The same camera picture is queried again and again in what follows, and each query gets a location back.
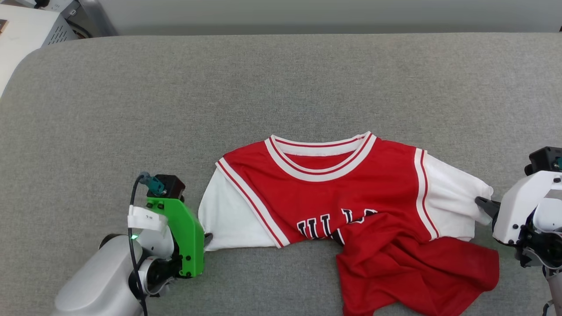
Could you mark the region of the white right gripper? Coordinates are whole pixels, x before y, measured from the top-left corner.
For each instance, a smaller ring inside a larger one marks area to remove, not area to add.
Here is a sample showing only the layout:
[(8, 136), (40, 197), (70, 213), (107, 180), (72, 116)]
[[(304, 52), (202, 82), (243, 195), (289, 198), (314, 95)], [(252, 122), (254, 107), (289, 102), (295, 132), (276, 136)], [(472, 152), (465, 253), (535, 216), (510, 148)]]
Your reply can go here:
[(493, 238), (508, 244), (510, 240), (516, 242), (519, 238), (519, 232), (513, 226), (524, 225), (551, 190), (562, 190), (562, 173), (539, 171), (518, 180), (504, 194), (501, 202), (476, 197), (475, 203), (491, 218), (497, 217)]

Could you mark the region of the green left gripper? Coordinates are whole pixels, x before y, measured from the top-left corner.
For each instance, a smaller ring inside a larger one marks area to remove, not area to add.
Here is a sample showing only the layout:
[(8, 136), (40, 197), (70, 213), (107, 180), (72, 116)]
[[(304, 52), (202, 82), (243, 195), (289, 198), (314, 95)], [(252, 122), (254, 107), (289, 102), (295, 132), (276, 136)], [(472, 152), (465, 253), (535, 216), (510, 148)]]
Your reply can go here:
[(194, 212), (181, 199), (148, 197), (147, 208), (167, 218), (174, 240), (171, 270), (177, 278), (193, 278), (204, 271), (204, 245), (213, 240), (204, 233)]

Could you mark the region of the red and white basketball jersey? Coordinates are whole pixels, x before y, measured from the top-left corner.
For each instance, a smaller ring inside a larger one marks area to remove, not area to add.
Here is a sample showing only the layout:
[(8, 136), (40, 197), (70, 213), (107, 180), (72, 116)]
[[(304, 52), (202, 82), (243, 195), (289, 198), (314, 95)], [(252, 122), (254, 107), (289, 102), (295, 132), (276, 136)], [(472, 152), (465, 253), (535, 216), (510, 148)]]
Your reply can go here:
[(499, 282), (499, 254), (471, 242), (493, 188), (407, 144), (366, 132), (326, 142), (277, 136), (226, 153), (198, 218), (206, 251), (331, 239), (344, 316), (401, 302), (460, 316)]

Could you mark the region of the white label tag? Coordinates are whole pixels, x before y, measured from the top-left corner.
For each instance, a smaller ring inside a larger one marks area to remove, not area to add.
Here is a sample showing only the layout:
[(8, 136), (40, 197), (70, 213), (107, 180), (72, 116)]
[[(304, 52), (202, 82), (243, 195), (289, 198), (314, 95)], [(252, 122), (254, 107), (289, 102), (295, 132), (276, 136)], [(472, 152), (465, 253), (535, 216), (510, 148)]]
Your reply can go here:
[(168, 220), (163, 214), (159, 214), (147, 208), (130, 205), (127, 216), (128, 228), (152, 230), (165, 234)]

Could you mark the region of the white equipment box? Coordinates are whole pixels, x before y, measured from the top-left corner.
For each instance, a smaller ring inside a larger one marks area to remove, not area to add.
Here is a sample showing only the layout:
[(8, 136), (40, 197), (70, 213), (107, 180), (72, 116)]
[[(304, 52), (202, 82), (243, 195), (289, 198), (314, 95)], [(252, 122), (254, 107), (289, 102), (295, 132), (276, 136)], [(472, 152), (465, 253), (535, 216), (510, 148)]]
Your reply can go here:
[(28, 54), (77, 38), (57, 12), (0, 4), (0, 97)]

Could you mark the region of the grey metal frame leg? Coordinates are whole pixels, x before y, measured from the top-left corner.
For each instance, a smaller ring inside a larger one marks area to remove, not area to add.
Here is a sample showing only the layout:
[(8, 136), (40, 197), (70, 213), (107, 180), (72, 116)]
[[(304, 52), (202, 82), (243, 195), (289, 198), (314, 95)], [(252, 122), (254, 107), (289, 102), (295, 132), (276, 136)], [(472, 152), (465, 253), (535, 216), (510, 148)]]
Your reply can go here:
[(111, 19), (102, 5), (105, 0), (78, 0), (80, 6), (86, 12), (86, 16), (100, 32), (101, 37), (118, 36), (119, 32), (115, 29)]

